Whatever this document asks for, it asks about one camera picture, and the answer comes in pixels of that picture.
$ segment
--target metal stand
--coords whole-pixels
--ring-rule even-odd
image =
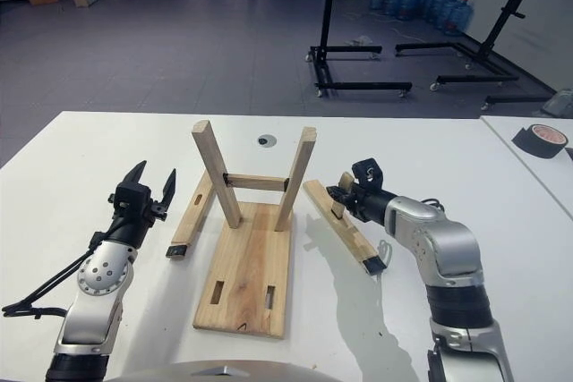
[[[552,96],[488,96],[485,98],[482,110],[487,111],[493,105],[498,103],[534,103],[534,102],[546,102],[552,98]]]
[[[412,82],[334,82],[330,75],[327,63],[328,53],[370,53],[372,59],[379,58],[382,47],[329,47],[330,18],[332,15],[332,1],[326,0],[324,14],[322,16],[321,44],[318,47],[310,47],[307,62],[314,65],[316,83],[314,84],[317,96],[323,96],[328,89],[399,89],[400,96],[403,97],[412,88]]]
[[[493,26],[487,39],[480,45],[477,52],[459,42],[439,42],[431,44],[398,44],[396,45],[396,56],[402,51],[408,49],[432,49],[432,48],[454,48],[461,55],[468,58],[466,70],[472,68],[472,64],[480,64],[490,71],[491,75],[439,75],[436,81],[430,86],[431,91],[436,91],[441,84],[448,82],[498,82],[517,81],[517,75],[509,73],[501,66],[494,64],[489,56],[492,53],[495,40],[500,35],[503,26],[509,19],[509,16],[515,15],[519,19],[525,18],[523,13],[517,11],[523,0],[508,0],[506,5],[501,8],[501,15]]]

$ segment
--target black cable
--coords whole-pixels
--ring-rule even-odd
[[[62,308],[33,308],[32,304],[34,301],[41,299],[44,295],[52,291],[58,285],[60,285],[65,279],[70,277],[75,273],[83,264],[83,262],[88,259],[90,255],[94,253],[96,248],[107,239],[113,232],[117,231],[119,228],[129,224],[130,220],[124,218],[121,222],[114,225],[112,228],[107,230],[105,233],[95,233],[90,241],[90,246],[88,250],[74,262],[70,263],[64,269],[60,270],[56,275],[49,278],[44,284],[38,287],[35,291],[30,293],[25,299],[20,300],[14,304],[9,304],[2,308],[4,316],[9,317],[28,317],[33,316],[34,319],[40,319],[44,315],[57,316],[65,318],[67,313],[65,309]]]
[[[425,203],[426,205],[434,206],[435,208],[438,208],[442,212],[446,212],[446,209],[444,208],[444,206],[440,203],[440,201],[438,199],[425,199],[425,200],[422,200],[422,203]]]

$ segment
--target tape roll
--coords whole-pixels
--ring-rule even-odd
[[[553,158],[569,143],[567,136],[544,124],[521,129],[511,140],[518,148],[539,158]]]

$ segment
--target table surface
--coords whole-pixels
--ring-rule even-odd
[[[568,147],[573,148],[573,120],[507,116],[484,116],[482,119],[573,219],[573,159],[567,151],[562,150],[554,158],[539,158],[519,149],[511,141],[522,128],[540,123],[564,133],[569,139]]]
[[[147,159],[141,181],[159,197],[176,167],[177,192],[135,262],[109,377],[169,362],[250,359],[293,362],[343,381],[427,380],[430,311],[414,258],[378,225],[356,222],[373,245],[393,245],[381,279],[367,276],[303,191],[295,202],[285,339],[192,328],[223,223],[218,202],[192,255],[178,262],[164,255],[204,170],[191,129],[205,117],[60,114],[0,170],[1,303],[21,299],[83,253],[92,232],[109,225],[108,194]],[[333,184],[355,161],[375,157],[385,189],[439,198],[478,238],[516,380],[570,380],[563,355],[573,349],[573,223],[482,121],[209,119],[231,173],[286,175],[310,125],[318,139],[306,179]],[[277,137],[275,147],[257,144],[265,133]],[[237,197],[279,202],[280,193],[240,190]],[[65,307],[74,294],[72,278],[38,305]],[[43,380],[61,323],[1,318],[0,378]]]

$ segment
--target gray floor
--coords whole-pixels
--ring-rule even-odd
[[[312,68],[323,0],[70,0],[0,4],[0,166],[63,110],[231,115],[476,118],[490,94],[545,94],[522,77],[494,84],[429,86],[465,73],[464,59],[436,51],[394,57],[394,45],[443,40],[427,24],[371,14],[368,0],[337,0],[330,44],[368,36],[380,61],[333,61],[342,81],[412,81],[396,91],[316,98]],[[538,104],[498,105],[529,115]]]

